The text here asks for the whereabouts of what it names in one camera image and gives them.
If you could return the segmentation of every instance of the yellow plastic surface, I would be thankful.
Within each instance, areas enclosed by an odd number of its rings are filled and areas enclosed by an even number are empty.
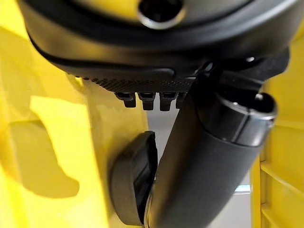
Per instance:
[[[251,170],[252,227],[304,228],[304,23],[287,72],[265,91],[278,102],[279,116]]]
[[[116,154],[147,129],[145,112],[77,81],[30,44],[0,0],[0,228],[125,228],[108,192]]]

